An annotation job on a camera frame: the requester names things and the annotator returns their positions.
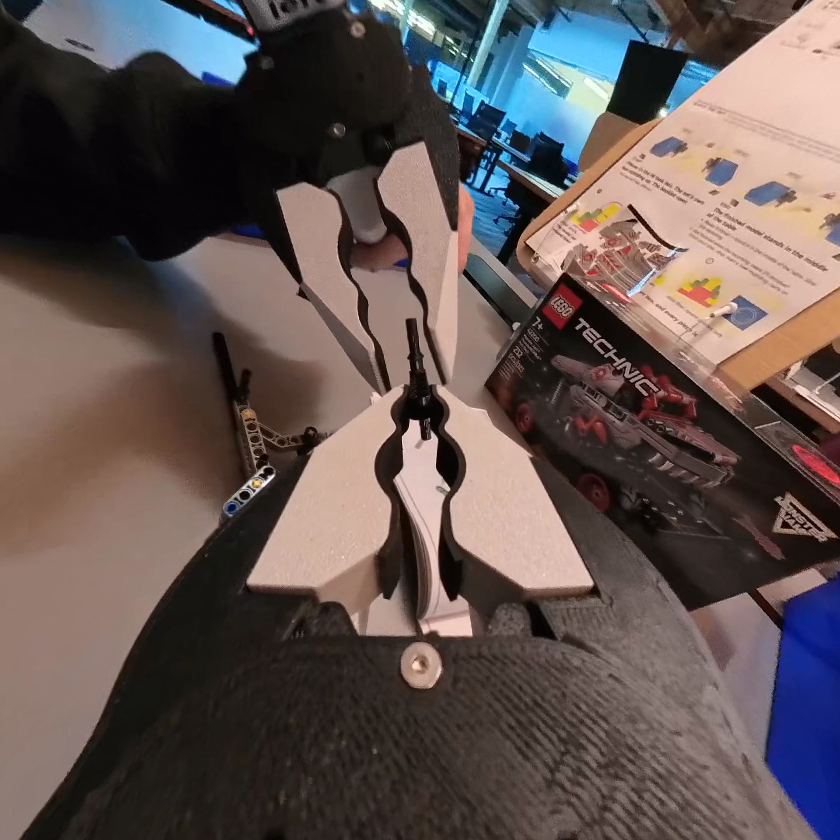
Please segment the black office chair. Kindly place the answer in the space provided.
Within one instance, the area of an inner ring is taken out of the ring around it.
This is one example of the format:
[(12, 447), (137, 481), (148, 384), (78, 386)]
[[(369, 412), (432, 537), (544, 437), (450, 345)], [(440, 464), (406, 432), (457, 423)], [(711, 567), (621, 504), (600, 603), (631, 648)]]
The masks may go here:
[(571, 170), (564, 158), (564, 144), (540, 132), (529, 148), (526, 172), (557, 187), (565, 187)]

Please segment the wooden board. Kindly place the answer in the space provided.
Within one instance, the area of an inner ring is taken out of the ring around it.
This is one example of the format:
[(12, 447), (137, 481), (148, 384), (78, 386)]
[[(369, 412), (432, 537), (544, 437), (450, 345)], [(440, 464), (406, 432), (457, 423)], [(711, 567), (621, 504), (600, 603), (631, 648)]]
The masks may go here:
[[(541, 293), (549, 291), (557, 278), (552, 275), (548, 264), (536, 256), (536, 250), (528, 244), (528, 239), (569, 210), (605, 173), (615, 168), (625, 154), (641, 143), (658, 123), (659, 120), (654, 119), (636, 124), (609, 112), (597, 118), (592, 132), (595, 157), (578, 174), (574, 184), (526, 226), (517, 243), (517, 262), (537, 284)], [(746, 349), (728, 357), (714, 372), (727, 379), (736, 390), (750, 391), (834, 341), (838, 334), (839, 290), (834, 290)]]

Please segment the printed instruction sheet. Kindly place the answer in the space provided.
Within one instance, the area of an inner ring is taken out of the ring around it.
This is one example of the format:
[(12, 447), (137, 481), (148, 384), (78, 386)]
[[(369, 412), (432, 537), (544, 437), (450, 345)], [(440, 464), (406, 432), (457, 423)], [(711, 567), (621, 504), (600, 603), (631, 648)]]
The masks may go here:
[(838, 289), (838, 83), (839, 3), (810, 2), (528, 245), (725, 361)]

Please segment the blue container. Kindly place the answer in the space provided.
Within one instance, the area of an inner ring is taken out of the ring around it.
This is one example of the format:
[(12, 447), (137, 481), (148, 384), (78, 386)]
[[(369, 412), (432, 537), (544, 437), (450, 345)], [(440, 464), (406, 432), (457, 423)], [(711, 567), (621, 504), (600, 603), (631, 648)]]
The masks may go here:
[(839, 838), (839, 580), (784, 610), (766, 758), (815, 834)]

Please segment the black toy connector pin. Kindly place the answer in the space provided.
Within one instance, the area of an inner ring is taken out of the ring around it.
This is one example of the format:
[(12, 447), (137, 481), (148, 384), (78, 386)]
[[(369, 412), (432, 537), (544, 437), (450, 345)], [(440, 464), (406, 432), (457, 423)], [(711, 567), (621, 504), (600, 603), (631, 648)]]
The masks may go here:
[(434, 393), (427, 378), (417, 321), (414, 318), (406, 319), (406, 338), (409, 377), (403, 413), (407, 420), (418, 424), (421, 439), (427, 442), (433, 436)]

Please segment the dark background table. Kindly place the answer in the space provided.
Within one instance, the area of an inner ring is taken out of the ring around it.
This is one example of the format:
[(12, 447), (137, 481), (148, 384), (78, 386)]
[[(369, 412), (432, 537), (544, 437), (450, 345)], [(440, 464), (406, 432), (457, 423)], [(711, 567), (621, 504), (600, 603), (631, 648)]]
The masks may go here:
[(464, 180), (478, 177), (480, 160), (487, 158), (487, 168), (484, 180), (473, 190), (475, 194), (489, 195), (487, 183), (495, 170), (504, 171), (508, 176), (508, 183), (502, 190), (507, 198), (516, 206), (517, 211), (512, 216), (500, 213), (500, 221), (507, 220), (510, 227), (504, 242), (496, 253), (497, 259), (507, 265), (515, 255), (520, 237), (530, 223), (559, 198), (564, 189), (539, 179), (514, 164), (500, 161), (503, 149), (498, 143), (484, 141), (478, 135), (467, 129), (457, 127), (458, 148), (460, 154), (461, 174)]

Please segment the person's left hand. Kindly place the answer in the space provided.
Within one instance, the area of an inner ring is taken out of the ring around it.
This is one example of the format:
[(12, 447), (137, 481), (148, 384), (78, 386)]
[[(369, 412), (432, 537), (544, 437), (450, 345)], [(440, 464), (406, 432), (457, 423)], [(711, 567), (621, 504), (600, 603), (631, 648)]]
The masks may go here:
[[(475, 205), (466, 186), (458, 186), (458, 271), (466, 268), (469, 248), (473, 238)], [(351, 251), (351, 266), (363, 270), (389, 270), (407, 259), (407, 251), (393, 234), (387, 234), (376, 244), (356, 243)]]

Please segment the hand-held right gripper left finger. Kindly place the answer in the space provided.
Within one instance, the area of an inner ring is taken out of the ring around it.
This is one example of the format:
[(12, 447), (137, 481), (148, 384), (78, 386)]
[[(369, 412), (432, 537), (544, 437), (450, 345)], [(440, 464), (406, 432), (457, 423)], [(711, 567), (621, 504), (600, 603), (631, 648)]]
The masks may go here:
[(403, 549), (394, 477), (403, 467), (396, 387), (310, 454), (247, 579), (252, 592), (340, 604), (393, 593)]

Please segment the black monitor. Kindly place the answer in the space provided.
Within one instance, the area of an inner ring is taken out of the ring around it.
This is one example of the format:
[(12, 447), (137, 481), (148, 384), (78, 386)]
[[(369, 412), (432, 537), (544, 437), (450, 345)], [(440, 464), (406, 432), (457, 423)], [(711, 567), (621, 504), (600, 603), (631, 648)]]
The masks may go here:
[(687, 60), (683, 51), (630, 41), (605, 112), (635, 124), (656, 119)]

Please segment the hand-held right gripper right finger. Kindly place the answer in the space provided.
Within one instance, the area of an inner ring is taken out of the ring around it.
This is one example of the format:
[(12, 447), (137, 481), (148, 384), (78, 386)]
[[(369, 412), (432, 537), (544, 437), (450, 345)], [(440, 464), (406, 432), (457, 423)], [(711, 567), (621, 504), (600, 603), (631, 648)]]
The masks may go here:
[(429, 628), (470, 631), (471, 613), (588, 594), (591, 573), (535, 463), (485, 412), (433, 386), (429, 458)]

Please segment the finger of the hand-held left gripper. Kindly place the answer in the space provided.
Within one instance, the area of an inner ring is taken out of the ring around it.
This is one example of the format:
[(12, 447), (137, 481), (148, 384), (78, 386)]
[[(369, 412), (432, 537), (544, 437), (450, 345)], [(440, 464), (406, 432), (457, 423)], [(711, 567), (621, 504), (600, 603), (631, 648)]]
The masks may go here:
[(299, 286), (357, 372), (380, 395), (391, 389), (369, 303), (350, 269), (350, 221), (339, 198), (310, 184), (277, 195), (297, 263)]
[(423, 311), (423, 333), (441, 385), (455, 371), (459, 323), (458, 233), (424, 141), (395, 150), (375, 178), (388, 232), (403, 243), (410, 288)]

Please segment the grey black toy brick assembly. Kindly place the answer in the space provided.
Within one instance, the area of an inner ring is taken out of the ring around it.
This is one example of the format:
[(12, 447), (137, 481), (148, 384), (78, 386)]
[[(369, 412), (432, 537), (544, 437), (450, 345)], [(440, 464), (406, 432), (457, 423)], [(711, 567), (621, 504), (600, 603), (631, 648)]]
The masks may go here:
[(330, 434), (308, 426), (299, 434), (284, 435), (263, 424), (250, 401), (251, 370), (243, 368), (239, 373), (235, 371), (228, 342), (222, 332), (215, 331), (212, 334), (212, 345), (230, 407), (234, 439), (244, 476), (242, 484), (222, 506), (219, 522), (224, 525), (252, 504), (275, 480), (278, 470), (271, 463), (272, 454), (307, 455)]

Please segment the black toy set box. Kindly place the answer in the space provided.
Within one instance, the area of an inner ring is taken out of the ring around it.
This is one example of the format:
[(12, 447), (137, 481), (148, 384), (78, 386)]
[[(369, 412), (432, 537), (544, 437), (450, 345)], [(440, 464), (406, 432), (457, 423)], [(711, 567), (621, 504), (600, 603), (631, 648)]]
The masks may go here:
[(838, 561), (838, 467), (753, 395), (693, 381), (568, 275), (486, 388), (689, 609)]

